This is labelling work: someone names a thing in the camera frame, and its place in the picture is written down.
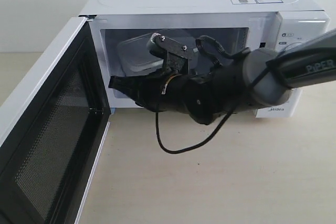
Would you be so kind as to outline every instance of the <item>open microwave door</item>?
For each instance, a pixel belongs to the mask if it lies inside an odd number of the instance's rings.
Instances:
[[[0,223],[78,221],[110,107],[86,18],[72,18],[0,107]]]

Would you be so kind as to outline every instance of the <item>midea logo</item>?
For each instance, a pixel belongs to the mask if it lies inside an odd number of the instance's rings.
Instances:
[[[270,108],[269,111],[284,111],[283,108]]]

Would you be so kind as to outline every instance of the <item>beige table surface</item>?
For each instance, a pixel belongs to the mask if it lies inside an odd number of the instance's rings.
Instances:
[[[38,54],[0,54],[0,104]],[[290,119],[234,115],[203,148],[160,150],[154,114],[117,110],[80,224],[336,223],[336,83],[308,87]],[[181,148],[214,125],[163,113]]]

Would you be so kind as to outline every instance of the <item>microwave oven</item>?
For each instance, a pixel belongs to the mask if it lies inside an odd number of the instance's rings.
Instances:
[[[160,67],[146,49],[152,33],[190,47],[208,35],[233,54],[286,51],[328,24],[313,0],[88,0],[0,107],[0,223],[78,223],[111,111],[137,107],[110,76]],[[199,57],[195,68],[209,64]],[[292,116],[300,95],[256,117]]]

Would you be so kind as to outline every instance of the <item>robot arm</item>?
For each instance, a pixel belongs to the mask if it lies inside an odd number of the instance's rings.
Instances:
[[[259,48],[228,55],[214,39],[201,36],[196,45],[214,67],[207,74],[189,68],[194,51],[160,34],[153,34],[147,45],[152,55],[163,59],[163,66],[146,76],[111,76],[109,88],[133,99],[137,105],[156,113],[160,146],[171,154],[193,150],[207,143],[233,113],[281,105],[294,88],[336,80],[336,30],[288,52]],[[231,59],[222,66],[206,52],[202,42],[213,45],[222,57]],[[160,140],[158,113],[176,111],[195,122],[209,125],[225,115],[216,130],[198,145],[179,151],[165,149]]]

